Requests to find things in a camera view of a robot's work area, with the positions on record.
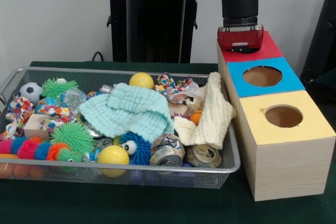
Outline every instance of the wooden box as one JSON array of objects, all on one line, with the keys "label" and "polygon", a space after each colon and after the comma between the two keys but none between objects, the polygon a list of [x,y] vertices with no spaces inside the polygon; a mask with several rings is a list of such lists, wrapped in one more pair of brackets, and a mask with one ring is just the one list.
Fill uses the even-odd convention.
[{"label": "wooden box", "polygon": [[228,93],[236,110],[241,97],[304,90],[284,57],[229,62],[226,74]]},{"label": "wooden box", "polygon": [[218,71],[222,75],[224,81],[226,81],[226,69],[228,62],[263,60],[283,56],[282,52],[273,41],[269,32],[264,32],[262,43],[263,45],[259,51],[253,52],[251,54],[242,54],[240,52],[221,50],[217,42]]},{"label": "wooden box", "polygon": [[240,98],[239,148],[255,201],[323,194],[335,132],[305,91]]},{"label": "wooden box", "polygon": [[24,127],[25,136],[27,138],[39,136],[43,140],[49,140],[49,133],[40,130],[40,122],[46,119],[51,119],[51,116],[44,114],[32,114]]}]

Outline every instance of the green tablecloth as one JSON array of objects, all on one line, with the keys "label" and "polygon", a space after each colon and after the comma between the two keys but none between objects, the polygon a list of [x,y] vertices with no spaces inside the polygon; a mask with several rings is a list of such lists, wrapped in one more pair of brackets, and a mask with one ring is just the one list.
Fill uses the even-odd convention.
[{"label": "green tablecloth", "polygon": [[[215,64],[32,62],[31,66],[209,73]],[[324,195],[254,202],[244,169],[220,190],[0,180],[1,223],[336,223],[336,164]]]}]

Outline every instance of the green spiky ball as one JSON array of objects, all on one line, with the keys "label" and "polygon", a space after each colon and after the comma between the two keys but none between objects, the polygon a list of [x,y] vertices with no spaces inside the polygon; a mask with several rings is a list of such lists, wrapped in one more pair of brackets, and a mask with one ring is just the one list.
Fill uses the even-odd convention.
[{"label": "green spiky ball", "polygon": [[91,152],[94,146],[94,140],[82,124],[65,123],[57,127],[51,134],[52,144],[68,144],[73,152],[84,155]]},{"label": "green spiky ball", "polygon": [[57,82],[57,79],[48,79],[42,85],[42,96],[56,99],[59,95],[67,92],[71,88],[78,88],[76,81],[68,81],[64,83]]}]

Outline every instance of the yellow ball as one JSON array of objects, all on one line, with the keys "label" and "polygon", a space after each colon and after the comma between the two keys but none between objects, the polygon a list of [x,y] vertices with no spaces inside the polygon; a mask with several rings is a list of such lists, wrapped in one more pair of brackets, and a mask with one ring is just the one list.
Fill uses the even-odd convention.
[{"label": "yellow ball", "polygon": [[116,136],[115,138],[113,138],[113,145],[117,145],[120,146],[121,143],[119,143],[121,136]]},{"label": "yellow ball", "polygon": [[141,88],[153,89],[153,78],[147,73],[136,73],[131,77],[130,86],[138,86]]},{"label": "yellow ball", "polygon": [[[98,156],[98,163],[128,165],[130,158],[127,151],[116,145],[104,148]],[[119,177],[125,170],[121,169],[101,169],[101,172],[111,178]]]}]

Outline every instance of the blue box lid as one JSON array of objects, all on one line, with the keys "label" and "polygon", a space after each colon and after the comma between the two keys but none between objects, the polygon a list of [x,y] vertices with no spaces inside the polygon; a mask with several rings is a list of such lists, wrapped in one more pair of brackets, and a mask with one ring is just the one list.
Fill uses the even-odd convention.
[{"label": "blue box lid", "polygon": [[228,62],[227,66],[239,97],[304,90],[284,57]]}]

